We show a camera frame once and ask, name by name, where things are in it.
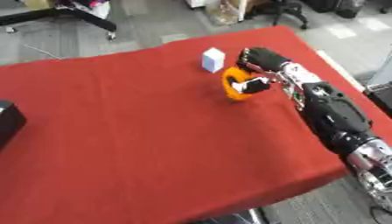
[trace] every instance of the red fabric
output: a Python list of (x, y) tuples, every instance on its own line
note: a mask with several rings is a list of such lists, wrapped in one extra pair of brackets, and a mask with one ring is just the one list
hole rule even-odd
[(390, 120), (283, 27), (91, 59), (0, 67), (27, 125), (0, 154), (0, 223), (178, 223), (284, 200), (346, 171), (277, 87), (227, 101), (200, 67), (265, 46), (349, 94), (391, 143)]

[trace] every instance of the cable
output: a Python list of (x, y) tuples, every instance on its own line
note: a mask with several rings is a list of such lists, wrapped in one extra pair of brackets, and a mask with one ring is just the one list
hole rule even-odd
[(376, 210), (381, 211), (381, 212), (384, 212), (384, 213), (389, 214), (389, 215), (392, 216), (392, 212), (388, 211), (388, 210), (385, 209), (385, 208), (382, 208), (382, 207), (380, 207), (380, 206), (371, 206), (371, 207), (369, 208), (369, 212), (370, 212), (370, 215), (372, 216), (373, 220), (374, 220), (377, 224), (382, 224), (382, 223), (380, 223), (380, 222), (377, 220), (377, 218), (375, 217), (375, 211), (376, 211)]
[(44, 53), (44, 54), (46, 54), (46, 55), (49, 55), (49, 56), (51, 56), (52, 58), (55, 58), (55, 59), (57, 59), (57, 60), (62, 60), (62, 58), (57, 57), (57, 56), (55, 56), (55, 55), (53, 55), (53, 54), (51, 54), (51, 53), (49, 53), (49, 52), (46, 52), (46, 51), (43, 51), (43, 50), (39, 50), (39, 49), (36, 48), (36, 47), (30, 46), (30, 45), (23, 45), (23, 46), (25, 46), (25, 47), (27, 47), (27, 48), (30, 48), (30, 49), (33, 49), (33, 50), (36, 50), (36, 51), (38, 51), (38, 52)]

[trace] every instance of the black box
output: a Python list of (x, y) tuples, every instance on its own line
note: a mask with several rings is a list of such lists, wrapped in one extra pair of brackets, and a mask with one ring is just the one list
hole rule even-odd
[(335, 11), (340, 0), (301, 0), (316, 12)]
[(0, 101), (0, 148), (25, 125), (26, 119), (10, 101)]
[(392, 118), (392, 82), (368, 87), (365, 95)]

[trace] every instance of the chair wheel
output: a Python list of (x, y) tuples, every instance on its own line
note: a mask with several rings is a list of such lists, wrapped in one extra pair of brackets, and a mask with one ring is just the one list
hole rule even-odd
[(116, 33), (110, 31), (110, 32), (108, 32), (106, 38), (107, 38), (109, 41), (114, 40), (114, 39), (116, 38)]
[(9, 33), (9, 34), (15, 33), (15, 32), (17, 32), (17, 31), (18, 31), (17, 29), (15, 29), (15, 28), (13, 28), (13, 27), (10, 27), (10, 26), (7, 26), (7, 27), (5, 28), (5, 32), (6, 32), (6, 33)]
[(382, 13), (382, 14), (387, 14), (387, 13), (388, 13), (388, 10), (385, 9), (385, 8), (380, 8), (380, 13)]

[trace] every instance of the orange ring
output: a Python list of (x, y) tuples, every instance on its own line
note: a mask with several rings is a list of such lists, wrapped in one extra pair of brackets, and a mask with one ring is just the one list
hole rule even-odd
[(243, 101), (251, 96), (251, 94), (238, 93), (238, 91), (232, 88), (228, 83), (228, 77), (233, 77), (237, 82), (241, 83), (252, 78), (250, 73), (241, 70), (237, 66), (232, 66), (223, 73), (221, 80), (228, 98), (235, 101)]

